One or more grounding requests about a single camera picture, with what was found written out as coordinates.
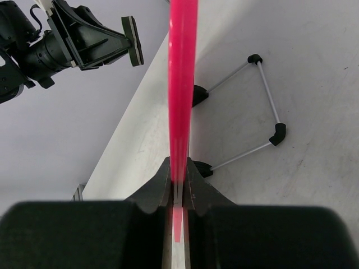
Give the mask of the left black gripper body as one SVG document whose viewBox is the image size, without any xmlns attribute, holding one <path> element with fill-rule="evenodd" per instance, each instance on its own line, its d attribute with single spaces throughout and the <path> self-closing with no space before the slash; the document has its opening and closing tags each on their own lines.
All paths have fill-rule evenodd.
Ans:
<svg viewBox="0 0 359 269">
<path fill-rule="evenodd" d="M 78 67 L 75 41 L 79 23 L 79 7 L 71 7 L 66 1 L 35 1 L 48 16 L 50 30 L 34 43 L 27 53 L 28 73 L 58 73 L 70 67 Z"/>
</svg>

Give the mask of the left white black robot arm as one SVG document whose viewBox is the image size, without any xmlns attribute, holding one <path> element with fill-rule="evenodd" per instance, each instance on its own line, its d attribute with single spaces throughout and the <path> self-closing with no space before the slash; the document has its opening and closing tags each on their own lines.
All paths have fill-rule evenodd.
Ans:
<svg viewBox="0 0 359 269">
<path fill-rule="evenodd" d="M 71 68 L 97 69 L 132 53 L 131 16 L 124 34 L 103 26 L 85 6 L 52 1 L 48 30 L 36 29 L 15 1 L 1 2 L 1 102 L 36 84 L 47 89 L 52 76 Z"/>
</svg>

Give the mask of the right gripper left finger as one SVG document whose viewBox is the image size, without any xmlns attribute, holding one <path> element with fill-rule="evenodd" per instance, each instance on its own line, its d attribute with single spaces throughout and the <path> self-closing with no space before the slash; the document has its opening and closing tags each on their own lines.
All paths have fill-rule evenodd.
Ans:
<svg viewBox="0 0 359 269">
<path fill-rule="evenodd" d="M 158 207 L 166 207 L 171 190 L 170 160 L 166 157 L 155 175 L 125 201 L 135 203 L 146 214 L 152 214 Z"/>
</svg>

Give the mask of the pink framed whiteboard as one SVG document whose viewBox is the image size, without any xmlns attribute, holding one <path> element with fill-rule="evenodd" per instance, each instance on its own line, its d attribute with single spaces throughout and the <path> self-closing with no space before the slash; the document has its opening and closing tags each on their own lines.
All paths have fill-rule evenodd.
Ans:
<svg viewBox="0 0 359 269">
<path fill-rule="evenodd" d="M 184 268 L 183 188 L 189 151 L 197 37 L 197 1 L 171 1 L 168 32 L 169 161 L 172 189 L 172 268 Z"/>
</svg>

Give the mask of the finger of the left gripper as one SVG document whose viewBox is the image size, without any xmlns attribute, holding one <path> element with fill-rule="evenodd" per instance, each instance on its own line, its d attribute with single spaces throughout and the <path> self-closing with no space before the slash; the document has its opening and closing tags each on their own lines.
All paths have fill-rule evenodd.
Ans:
<svg viewBox="0 0 359 269">
<path fill-rule="evenodd" d="M 81 70 L 111 64 L 132 53 L 132 39 L 103 26 L 89 8 L 53 1 L 53 32 L 65 58 Z"/>
</svg>

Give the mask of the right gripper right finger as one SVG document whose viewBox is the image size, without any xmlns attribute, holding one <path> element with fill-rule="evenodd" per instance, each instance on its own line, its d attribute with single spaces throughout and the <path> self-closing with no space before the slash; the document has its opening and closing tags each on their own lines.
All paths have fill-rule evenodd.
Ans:
<svg viewBox="0 0 359 269">
<path fill-rule="evenodd" d="M 187 158 L 183 187 L 183 212 L 186 216 L 229 215 L 238 206 L 222 195 L 200 173 L 194 161 Z"/>
</svg>

